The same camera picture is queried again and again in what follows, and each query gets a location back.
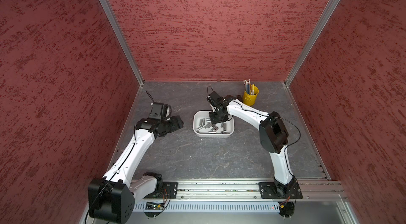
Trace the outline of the pencils in cup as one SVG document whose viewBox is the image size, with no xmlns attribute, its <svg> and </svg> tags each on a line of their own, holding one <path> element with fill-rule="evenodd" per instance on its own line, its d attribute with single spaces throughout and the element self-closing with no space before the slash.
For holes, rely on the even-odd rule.
<svg viewBox="0 0 406 224">
<path fill-rule="evenodd" d="M 245 93 L 252 96 L 255 95 L 255 85 L 253 85 L 250 80 L 244 80 L 243 82 L 245 86 Z"/>
</svg>

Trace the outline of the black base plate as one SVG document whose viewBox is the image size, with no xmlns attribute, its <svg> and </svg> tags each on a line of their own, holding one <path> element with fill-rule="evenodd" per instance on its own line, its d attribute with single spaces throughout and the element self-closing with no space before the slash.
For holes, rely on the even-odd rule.
<svg viewBox="0 0 406 224">
<path fill-rule="evenodd" d="M 178 192 L 178 182 L 163 181 L 157 185 L 156 190 L 152 193 L 151 198 L 157 199 L 175 199 Z"/>
<path fill-rule="evenodd" d="M 259 182 L 258 185 L 262 199 L 303 199 L 299 184 L 294 180 L 286 185 L 278 181 Z"/>
</svg>

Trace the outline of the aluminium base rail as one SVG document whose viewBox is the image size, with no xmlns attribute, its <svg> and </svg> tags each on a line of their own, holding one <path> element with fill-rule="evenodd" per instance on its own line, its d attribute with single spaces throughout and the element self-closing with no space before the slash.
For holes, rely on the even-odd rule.
<svg viewBox="0 0 406 224">
<path fill-rule="evenodd" d="M 290 218 L 299 211 L 299 203 L 325 203 L 338 211 L 344 224 L 357 224 L 358 219 L 349 203 L 342 183 L 327 179 L 299 179 L 303 199 L 262 199 L 259 182 L 265 179 L 172 180 L 178 182 L 175 199 L 144 198 L 135 204 L 133 212 L 148 218 L 161 213 L 275 213 Z"/>
</svg>

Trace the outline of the chrome sockets in box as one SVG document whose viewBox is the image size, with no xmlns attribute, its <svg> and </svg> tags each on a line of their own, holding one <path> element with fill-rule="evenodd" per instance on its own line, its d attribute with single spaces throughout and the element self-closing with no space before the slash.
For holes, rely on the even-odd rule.
<svg viewBox="0 0 406 224">
<path fill-rule="evenodd" d="M 226 124 L 219 123 L 219 124 L 212 124 L 211 122 L 207 123 L 206 125 L 198 127 L 195 132 L 197 134 L 220 134 L 226 135 L 228 134 L 227 130 L 225 129 Z"/>
</svg>

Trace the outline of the white plastic storage box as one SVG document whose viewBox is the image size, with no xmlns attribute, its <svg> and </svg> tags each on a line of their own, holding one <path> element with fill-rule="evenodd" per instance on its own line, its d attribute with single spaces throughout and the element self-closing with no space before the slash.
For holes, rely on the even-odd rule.
<svg viewBox="0 0 406 224">
<path fill-rule="evenodd" d="M 198 111 L 193 117 L 193 131 L 200 138 L 229 138 L 235 131 L 234 119 L 213 124 L 209 111 Z"/>
</svg>

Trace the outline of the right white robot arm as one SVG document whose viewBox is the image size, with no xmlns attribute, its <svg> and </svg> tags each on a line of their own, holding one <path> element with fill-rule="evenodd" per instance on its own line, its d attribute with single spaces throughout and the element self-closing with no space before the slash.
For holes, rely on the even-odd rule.
<svg viewBox="0 0 406 224">
<path fill-rule="evenodd" d="M 282 199 L 297 195 L 299 185 L 294 176 L 287 154 L 289 133 L 283 119 L 276 112 L 266 113 L 240 102 L 233 96 L 218 97 L 214 93 L 207 97 L 212 107 L 209 113 L 214 124 L 225 122 L 229 116 L 237 117 L 259 131 L 261 146 L 270 154 L 274 170 L 274 190 Z"/>
</svg>

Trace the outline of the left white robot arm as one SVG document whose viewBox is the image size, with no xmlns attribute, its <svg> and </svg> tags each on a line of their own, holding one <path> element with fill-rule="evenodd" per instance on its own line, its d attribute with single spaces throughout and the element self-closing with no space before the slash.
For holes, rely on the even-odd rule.
<svg viewBox="0 0 406 224">
<path fill-rule="evenodd" d="M 115 164 L 101 179 L 93 179 L 89 184 L 87 216 L 108 223 L 124 224 L 129 220 L 135 204 L 145 197 L 167 200 L 169 194 L 160 174 L 147 172 L 134 184 L 131 181 L 155 139 L 165 137 L 183 126 L 180 116 L 141 119 L 134 126 L 133 137 Z"/>
</svg>

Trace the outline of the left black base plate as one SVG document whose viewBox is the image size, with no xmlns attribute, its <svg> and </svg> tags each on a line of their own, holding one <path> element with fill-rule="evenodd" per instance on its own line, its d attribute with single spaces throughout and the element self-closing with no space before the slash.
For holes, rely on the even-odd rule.
<svg viewBox="0 0 406 224">
<path fill-rule="evenodd" d="M 178 182 L 163 181 L 157 185 L 156 190 L 152 193 L 151 198 L 157 199 L 175 199 L 178 192 Z"/>
</svg>

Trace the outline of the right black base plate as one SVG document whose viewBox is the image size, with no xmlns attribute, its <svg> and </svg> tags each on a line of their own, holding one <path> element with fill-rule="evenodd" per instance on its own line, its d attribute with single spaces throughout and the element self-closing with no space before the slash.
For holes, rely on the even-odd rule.
<svg viewBox="0 0 406 224">
<path fill-rule="evenodd" d="M 278 181 L 259 182 L 258 185 L 262 199 L 303 199 L 299 184 L 294 180 L 286 185 Z"/>
</svg>

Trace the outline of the yellow pencil cup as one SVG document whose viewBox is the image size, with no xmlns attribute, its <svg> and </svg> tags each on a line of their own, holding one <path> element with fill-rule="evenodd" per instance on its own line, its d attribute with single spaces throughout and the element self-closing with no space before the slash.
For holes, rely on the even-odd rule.
<svg viewBox="0 0 406 224">
<path fill-rule="evenodd" d="M 243 93 L 243 103 L 247 106 L 253 106 L 256 102 L 257 96 L 259 94 L 259 89 L 255 85 L 250 86 L 250 92 L 246 91 Z"/>
</svg>

